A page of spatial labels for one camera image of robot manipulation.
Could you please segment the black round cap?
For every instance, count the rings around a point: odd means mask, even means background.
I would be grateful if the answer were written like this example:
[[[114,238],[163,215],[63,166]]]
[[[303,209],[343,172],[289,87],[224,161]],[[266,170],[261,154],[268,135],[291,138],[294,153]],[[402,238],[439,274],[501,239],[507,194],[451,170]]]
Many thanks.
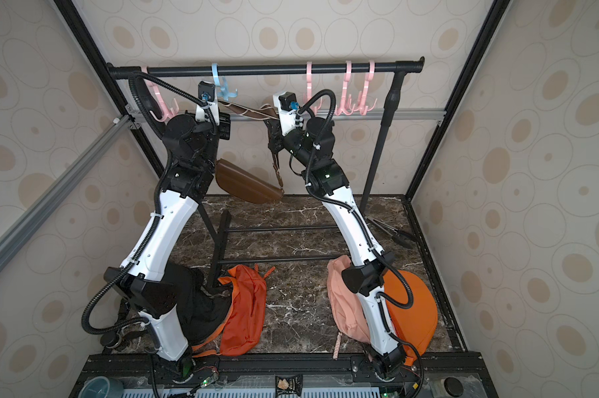
[[[462,382],[456,377],[446,377],[441,381],[442,391],[447,397],[462,397],[465,388]]]

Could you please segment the light blue hook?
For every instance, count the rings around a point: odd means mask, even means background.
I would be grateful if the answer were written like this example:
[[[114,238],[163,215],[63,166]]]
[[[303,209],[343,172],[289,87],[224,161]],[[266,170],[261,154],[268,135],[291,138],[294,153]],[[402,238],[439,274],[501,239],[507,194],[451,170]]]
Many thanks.
[[[238,90],[231,91],[228,87],[228,81],[225,76],[220,76],[218,72],[218,64],[213,63],[211,65],[213,82],[218,90],[217,97],[224,101],[230,101],[238,97]]]

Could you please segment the middle pink hook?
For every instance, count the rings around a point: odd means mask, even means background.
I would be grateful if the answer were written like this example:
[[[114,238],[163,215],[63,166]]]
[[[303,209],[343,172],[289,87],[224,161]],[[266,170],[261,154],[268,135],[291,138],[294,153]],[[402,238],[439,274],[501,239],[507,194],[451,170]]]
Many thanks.
[[[305,69],[305,80],[306,80],[306,95],[304,97],[304,101],[308,102],[313,97],[313,75],[312,75],[312,62],[308,61],[306,63]],[[313,104],[310,108],[310,113],[316,115],[323,104],[323,99],[319,98],[319,101],[316,104]]]

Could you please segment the black tongs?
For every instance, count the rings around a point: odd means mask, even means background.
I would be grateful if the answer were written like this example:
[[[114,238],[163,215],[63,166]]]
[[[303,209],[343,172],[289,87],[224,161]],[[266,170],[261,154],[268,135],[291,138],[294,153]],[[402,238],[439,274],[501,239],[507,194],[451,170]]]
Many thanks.
[[[366,217],[366,220],[371,224],[375,225],[375,227],[379,228],[387,235],[389,235],[390,239],[394,243],[400,245],[405,249],[413,249],[415,243],[417,243],[417,238],[411,232],[406,232],[402,229],[392,227],[388,225],[386,222],[383,222],[373,217]]]

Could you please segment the pink hook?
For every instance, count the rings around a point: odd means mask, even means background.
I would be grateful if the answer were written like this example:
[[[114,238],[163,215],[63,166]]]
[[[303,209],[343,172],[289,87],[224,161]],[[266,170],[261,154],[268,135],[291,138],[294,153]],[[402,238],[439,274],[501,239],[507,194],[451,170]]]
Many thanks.
[[[358,95],[358,101],[354,106],[354,111],[358,112],[360,115],[365,116],[369,111],[373,110],[376,107],[377,101],[375,100],[372,104],[367,102],[368,94],[370,91],[370,85],[374,78],[376,71],[375,61],[369,61],[369,69],[368,72],[364,76],[364,87],[362,88],[361,93]]]
[[[312,75],[312,62],[308,61],[306,63],[305,69],[305,80],[306,80],[306,95],[304,97],[304,101],[308,102],[313,97],[313,75]],[[323,99],[319,98],[319,101],[316,104],[313,104],[310,108],[310,113],[316,115],[323,104]]]
[[[173,104],[167,105],[165,99],[160,92],[160,86],[153,81],[144,80],[145,86],[150,93],[152,100],[147,106],[152,118],[160,123],[168,123],[179,112],[179,105],[176,99],[173,99]]]
[[[338,106],[334,112],[336,116],[347,115],[350,116],[355,112],[353,104],[353,98],[349,94],[349,84],[352,81],[353,65],[352,61],[346,61],[346,70],[344,73],[341,96],[338,102]]]

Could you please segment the red-orange waist bag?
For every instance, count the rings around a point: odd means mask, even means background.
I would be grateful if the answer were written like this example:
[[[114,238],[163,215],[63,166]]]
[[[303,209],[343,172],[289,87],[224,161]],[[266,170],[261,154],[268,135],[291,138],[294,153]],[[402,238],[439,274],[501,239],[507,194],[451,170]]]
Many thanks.
[[[203,343],[192,346],[195,358],[238,357],[258,345],[266,313],[266,278],[275,270],[273,266],[261,275],[258,265],[236,265],[228,270],[228,276],[218,279],[233,288],[231,306],[217,330]]]

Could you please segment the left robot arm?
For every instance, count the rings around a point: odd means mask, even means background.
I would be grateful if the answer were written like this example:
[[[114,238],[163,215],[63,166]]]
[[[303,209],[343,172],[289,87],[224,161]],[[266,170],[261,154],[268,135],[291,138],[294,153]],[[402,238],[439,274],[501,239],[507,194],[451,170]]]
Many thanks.
[[[106,335],[140,324],[148,329],[156,355],[181,381],[193,369],[195,295],[192,270],[170,262],[172,250],[198,210],[215,177],[219,143],[228,140],[231,120],[218,109],[215,84],[202,81],[193,96],[145,69],[128,76],[130,92],[165,146],[168,162],[153,194],[155,209],[130,254],[104,275],[105,286],[85,307],[86,333]],[[138,313],[107,328],[91,323],[92,311],[110,290]]]

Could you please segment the black bag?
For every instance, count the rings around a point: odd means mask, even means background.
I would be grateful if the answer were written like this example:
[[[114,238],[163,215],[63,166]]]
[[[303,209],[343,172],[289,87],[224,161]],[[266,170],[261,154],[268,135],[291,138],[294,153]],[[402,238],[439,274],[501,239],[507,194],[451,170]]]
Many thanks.
[[[147,280],[143,275],[122,275],[110,267],[104,280],[139,311],[139,316],[121,320],[109,328],[92,328],[97,334],[114,333],[135,323],[148,324],[175,311],[178,325],[188,345],[193,349],[206,345],[223,328],[233,300],[229,296],[211,297],[203,290],[201,270],[168,262],[160,281]]]

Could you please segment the black base frame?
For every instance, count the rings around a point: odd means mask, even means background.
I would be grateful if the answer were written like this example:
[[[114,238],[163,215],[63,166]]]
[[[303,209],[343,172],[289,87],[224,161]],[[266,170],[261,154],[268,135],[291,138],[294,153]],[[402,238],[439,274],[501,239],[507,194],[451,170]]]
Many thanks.
[[[87,381],[106,376],[123,383],[125,397],[274,397],[276,376],[304,377],[304,397],[447,397],[441,381],[458,378],[462,397],[498,395],[483,357],[478,353],[431,353],[394,378],[376,375],[367,357],[344,353],[265,353],[241,357],[198,358],[185,381],[157,360],[141,354],[93,355],[87,359],[71,396]]]

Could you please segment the small snack packet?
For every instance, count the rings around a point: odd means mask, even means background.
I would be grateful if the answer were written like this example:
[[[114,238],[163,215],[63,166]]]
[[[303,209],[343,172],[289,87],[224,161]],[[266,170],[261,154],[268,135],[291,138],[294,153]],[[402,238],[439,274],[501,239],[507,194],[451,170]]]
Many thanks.
[[[301,397],[303,392],[304,377],[295,376],[276,376],[275,378],[275,398],[283,396]]]

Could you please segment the brown leather bag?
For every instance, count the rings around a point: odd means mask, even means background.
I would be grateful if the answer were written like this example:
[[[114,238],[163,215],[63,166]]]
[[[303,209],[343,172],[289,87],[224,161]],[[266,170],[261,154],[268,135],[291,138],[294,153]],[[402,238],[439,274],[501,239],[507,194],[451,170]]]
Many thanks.
[[[253,109],[222,99],[218,103],[229,109],[233,114],[245,116],[255,121],[262,121],[265,125],[267,119],[279,119],[271,105],[263,105],[260,109]],[[225,159],[218,159],[216,162],[216,182],[225,192],[245,202],[253,204],[278,202],[285,194],[284,182],[280,174],[279,154],[271,153],[271,158],[278,187],[265,182],[262,178]]]

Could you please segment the bright orange bag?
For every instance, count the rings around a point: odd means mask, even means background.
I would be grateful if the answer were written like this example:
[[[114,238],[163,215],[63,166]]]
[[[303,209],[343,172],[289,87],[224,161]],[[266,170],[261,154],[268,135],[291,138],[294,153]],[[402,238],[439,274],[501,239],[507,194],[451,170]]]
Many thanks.
[[[400,275],[408,283],[412,291],[414,303],[409,309],[398,308],[395,304],[387,303],[383,311],[384,318],[392,322],[395,334],[400,340],[410,343],[415,349],[423,354],[429,347],[438,323],[438,313],[435,299],[426,284],[416,275],[405,270],[400,270]],[[384,279],[384,293],[399,303],[407,303],[407,291],[403,283],[391,271],[388,271]],[[416,355],[412,348],[400,344],[397,340],[388,336],[389,343],[397,345],[395,364],[412,366]]]

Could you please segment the pink bag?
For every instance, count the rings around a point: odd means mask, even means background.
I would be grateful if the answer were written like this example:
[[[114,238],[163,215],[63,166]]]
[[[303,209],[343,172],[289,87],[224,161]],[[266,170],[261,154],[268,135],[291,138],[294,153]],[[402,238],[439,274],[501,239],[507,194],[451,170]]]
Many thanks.
[[[327,293],[332,315],[339,330],[334,346],[334,360],[339,358],[343,335],[361,343],[370,343],[369,327],[362,305],[343,280],[344,270],[351,265],[352,262],[347,255],[330,260],[327,265]]]

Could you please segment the teal round container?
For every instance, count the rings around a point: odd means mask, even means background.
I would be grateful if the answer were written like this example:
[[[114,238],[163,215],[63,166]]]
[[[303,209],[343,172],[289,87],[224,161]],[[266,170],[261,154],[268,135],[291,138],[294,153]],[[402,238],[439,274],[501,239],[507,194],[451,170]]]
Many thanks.
[[[97,376],[87,381],[80,390],[79,398],[122,398],[124,385],[121,381],[106,376]]]

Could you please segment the rightmost pink hook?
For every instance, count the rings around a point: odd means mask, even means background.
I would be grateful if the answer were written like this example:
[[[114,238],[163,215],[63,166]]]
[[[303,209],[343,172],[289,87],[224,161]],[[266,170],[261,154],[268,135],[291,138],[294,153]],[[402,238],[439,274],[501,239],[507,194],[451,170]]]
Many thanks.
[[[369,61],[369,69],[368,72],[364,76],[364,87],[362,88],[361,93],[358,95],[358,101],[354,106],[354,111],[358,112],[360,115],[365,116],[369,111],[373,110],[376,107],[377,101],[375,100],[372,104],[367,102],[368,94],[370,91],[370,85],[374,78],[376,71],[375,61]]]

